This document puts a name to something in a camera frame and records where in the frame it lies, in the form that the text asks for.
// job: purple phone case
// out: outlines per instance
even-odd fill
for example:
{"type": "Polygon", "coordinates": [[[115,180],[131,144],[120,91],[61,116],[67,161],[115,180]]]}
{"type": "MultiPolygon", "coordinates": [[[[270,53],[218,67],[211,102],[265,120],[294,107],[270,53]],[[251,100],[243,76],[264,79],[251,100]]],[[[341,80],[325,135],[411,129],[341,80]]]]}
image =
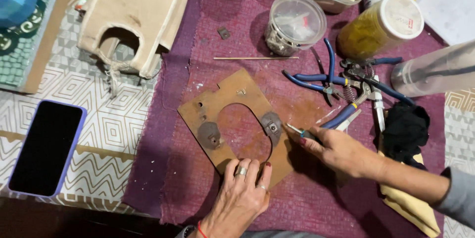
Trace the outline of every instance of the purple phone case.
{"type": "MultiPolygon", "coordinates": [[[[27,193],[27,192],[20,192],[20,191],[10,190],[11,174],[13,174],[15,172],[15,168],[17,167],[16,162],[15,162],[15,165],[13,166],[13,171],[11,172],[10,177],[8,178],[7,187],[8,187],[8,190],[11,191],[11,192],[15,192],[15,193],[19,193],[19,194],[32,195],[32,196],[37,196],[37,197],[51,198],[51,197],[56,196],[61,191],[61,188],[63,187],[63,183],[64,183],[64,180],[66,178],[66,174],[68,173],[69,164],[71,163],[71,159],[73,158],[74,150],[76,149],[77,140],[79,139],[79,135],[81,134],[81,131],[83,129],[84,121],[86,121],[87,110],[84,107],[71,105],[71,104],[67,104],[67,103],[63,103],[63,102],[59,102],[59,101],[41,100],[38,103],[37,107],[36,107],[35,114],[33,115],[33,118],[31,120],[31,122],[33,122],[33,120],[35,119],[36,112],[38,110],[39,105],[44,101],[49,101],[49,102],[59,103],[59,104],[62,104],[62,105],[67,105],[67,106],[71,106],[71,107],[80,108],[83,112],[83,114],[81,115],[81,120],[79,121],[79,125],[77,126],[77,129],[76,129],[76,134],[74,135],[73,143],[71,144],[71,148],[69,149],[68,158],[66,158],[66,162],[65,162],[64,168],[63,168],[63,172],[61,173],[61,178],[59,178],[58,185],[56,186],[56,191],[51,196],[44,196],[44,195],[38,195],[38,194],[32,194],[32,193],[27,193]]],[[[31,128],[31,123],[30,123],[30,126],[28,127],[27,135],[25,136],[25,139],[23,139],[23,145],[25,144],[25,140],[28,137],[28,133],[30,131],[30,128],[31,128]]],[[[20,156],[21,151],[23,150],[23,145],[21,146],[20,153],[18,154],[18,156],[20,156]]]]}

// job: silver ring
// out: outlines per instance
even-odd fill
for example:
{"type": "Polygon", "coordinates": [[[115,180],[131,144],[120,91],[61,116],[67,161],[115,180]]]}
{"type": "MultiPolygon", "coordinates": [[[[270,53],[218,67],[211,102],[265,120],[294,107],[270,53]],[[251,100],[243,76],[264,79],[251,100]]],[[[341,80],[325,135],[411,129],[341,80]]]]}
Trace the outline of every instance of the silver ring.
{"type": "Polygon", "coordinates": [[[239,166],[239,167],[237,167],[237,168],[238,168],[238,169],[237,169],[237,171],[236,171],[235,176],[236,176],[236,175],[244,175],[244,176],[246,175],[246,173],[247,173],[247,168],[243,168],[243,167],[241,167],[241,166],[239,166]]]}

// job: red string bracelet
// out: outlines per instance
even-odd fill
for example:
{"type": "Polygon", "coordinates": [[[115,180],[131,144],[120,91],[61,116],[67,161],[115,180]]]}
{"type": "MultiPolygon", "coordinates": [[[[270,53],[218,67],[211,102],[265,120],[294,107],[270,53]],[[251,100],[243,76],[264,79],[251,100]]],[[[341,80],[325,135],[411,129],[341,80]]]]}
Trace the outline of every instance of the red string bracelet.
{"type": "Polygon", "coordinates": [[[205,234],[203,233],[203,231],[201,230],[201,220],[198,221],[198,231],[199,231],[199,233],[201,233],[201,235],[203,235],[204,238],[208,238],[208,237],[206,237],[206,235],[205,235],[205,234]]]}

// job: person's left hand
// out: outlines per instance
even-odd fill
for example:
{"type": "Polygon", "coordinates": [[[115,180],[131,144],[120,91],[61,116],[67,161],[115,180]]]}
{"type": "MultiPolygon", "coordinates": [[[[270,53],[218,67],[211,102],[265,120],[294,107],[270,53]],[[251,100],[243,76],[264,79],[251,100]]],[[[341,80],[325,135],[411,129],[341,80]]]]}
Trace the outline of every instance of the person's left hand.
{"type": "Polygon", "coordinates": [[[257,160],[231,160],[224,172],[224,183],[211,212],[201,221],[201,231],[207,238],[239,238],[256,217],[269,206],[269,187],[272,167],[265,163],[259,172],[257,160]],[[245,175],[236,174],[236,167],[247,169],[245,175]]]}

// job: wooden skewer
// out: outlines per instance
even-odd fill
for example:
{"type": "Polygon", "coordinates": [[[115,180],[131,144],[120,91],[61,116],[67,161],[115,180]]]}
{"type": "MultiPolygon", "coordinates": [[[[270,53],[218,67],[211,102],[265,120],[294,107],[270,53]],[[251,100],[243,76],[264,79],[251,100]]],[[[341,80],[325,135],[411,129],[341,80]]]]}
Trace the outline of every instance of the wooden skewer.
{"type": "Polygon", "coordinates": [[[214,60],[282,60],[298,59],[298,57],[215,57],[214,60]]]}

